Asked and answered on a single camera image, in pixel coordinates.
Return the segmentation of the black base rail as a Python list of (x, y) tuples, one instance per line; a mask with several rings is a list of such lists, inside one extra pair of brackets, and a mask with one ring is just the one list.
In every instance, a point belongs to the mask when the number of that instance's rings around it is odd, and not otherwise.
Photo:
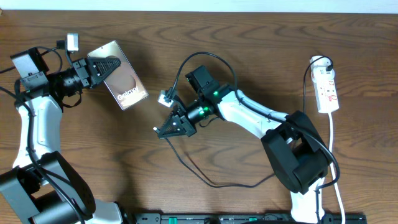
[[(296, 222), (287, 213), (266, 213), (264, 215), (161, 215), (158, 213), (140, 213), (135, 215), (138, 224), (237, 224), (237, 223), (307, 223)], [(321, 223), (341, 223), (341, 217), (327, 213)], [(365, 215), (346, 215), (347, 224), (367, 224)]]

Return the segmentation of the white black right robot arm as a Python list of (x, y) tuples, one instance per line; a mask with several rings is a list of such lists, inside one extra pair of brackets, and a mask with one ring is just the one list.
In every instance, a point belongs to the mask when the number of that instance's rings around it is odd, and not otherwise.
[(160, 92), (158, 101), (172, 112), (160, 128), (160, 139), (192, 136), (196, 125), (215, 115), (239, 125), (260, 139), (274, 175), (290, 191), (291, 216), (296, 222), (321, 223), (322, 189), (328, 167), (337, 161), (309, 117), (301, 111), (281, 113), (244, 95), (236, 84), (220, 85), (205, 66), (186, 74), (197, 98), (185, 105), (174, 88)]

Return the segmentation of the white USB charger plug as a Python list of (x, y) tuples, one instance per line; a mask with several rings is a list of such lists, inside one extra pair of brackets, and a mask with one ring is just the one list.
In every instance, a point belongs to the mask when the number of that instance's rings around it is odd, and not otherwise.
[(310, 59), (311, 77), (314, 82), (319, 80), (332, 80), (335, 77), (333, 61), (322, 55)]

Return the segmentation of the white power strip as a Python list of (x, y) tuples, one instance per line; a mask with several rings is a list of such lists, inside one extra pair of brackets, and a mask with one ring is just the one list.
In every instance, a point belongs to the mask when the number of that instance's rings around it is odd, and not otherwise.
[(317, 67), (312, 70), (311, 78), (319, 113), (332, 113), (340, 108), (334, 77), (333, 69), (326, 71), (325, 67)]

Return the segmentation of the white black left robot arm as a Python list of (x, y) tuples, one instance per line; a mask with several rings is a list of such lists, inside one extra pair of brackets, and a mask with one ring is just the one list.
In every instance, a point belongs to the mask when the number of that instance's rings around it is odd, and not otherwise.
[(13, 168), (1, 175), (1, 195), (22, 223), (129, 223), (117, 202), (94, 198), (60, 153), (63, 98), (103, 83), (120, 59), (81, 58), (48, 74), (39, 50), (11, 56), (21, 75), (11, 93), (22, 120), (21, 141)]

